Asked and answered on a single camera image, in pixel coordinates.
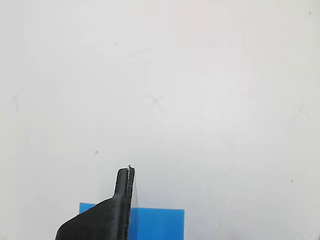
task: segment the blue block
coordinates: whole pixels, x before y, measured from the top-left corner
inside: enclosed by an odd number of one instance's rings
[[[95,204],[80,203],[80,213]],[[185,210],[132,208],[129,240],[183,240]]]
[[[95,204],[80,202],[79,213],[82,214],[83,212],[89,210],[90,208],[92,208],[94,206],[95,206]]]

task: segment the transparent plastic film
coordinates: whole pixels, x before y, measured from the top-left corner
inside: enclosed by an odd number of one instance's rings
[[[139,211],[138,211],[138,194],[137,194],[137,171],[134,166],[134,178],[132,186],[131,197],[131,213],[129,223],[129,240],[138,240],[138,225],[139,225]]]

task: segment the pencil x mark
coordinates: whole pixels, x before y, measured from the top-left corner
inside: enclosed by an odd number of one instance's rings
[[[295,106],[295,107],[297,108],[297,112],[296,112],[296,114],[295,114],[295,116],[294,116],[294,118],[293,118],[293,121],[296,121],[297,118],[298,118],[301,114],[303,114],[304,116],[306,116],[308,119],[310,118],[308,112],[306,112],[306,111],[304,110],[305,101],[306,101],[306,100],[304,99],[304,100],[301,102],[300,105],[296,105],[295,103],[292,103],[293,106]]]
[[[7,106],[9,106],[11,103],[14,103],[16,111],[19,112],[19,105],[18,105],[18,102],[17,102],[17,98],[24,92],[24,90],[25,90],[25,88],[22,88],[15,96],[13,96],[11,98],[11,100],[9,100],[4,105],[0,106],[0,110],[4,109]]]
[[[161,106],[161,104],[159,103],[159,101],[163,98],[162,96],[161,97],[154,97],[154,96],[151,96],[151,95],[146,95],[147,98],[149,98],[152,103],[146,108],[146,109],[150,109],[152,108],[153,106],[157,106],[161,111],[163,111],[163,107]]]

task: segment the black plastic part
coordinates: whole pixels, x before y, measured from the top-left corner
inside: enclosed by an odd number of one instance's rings
[[[114,196],[63,224],[55,240],[128,240],[135,169],[118,171]]]

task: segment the white wall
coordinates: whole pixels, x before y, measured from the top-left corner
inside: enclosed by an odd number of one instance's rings
[[[318,0],[2,0],[0,30],[1,240],[55,239],[128,164],[186,240],[316,240]]]

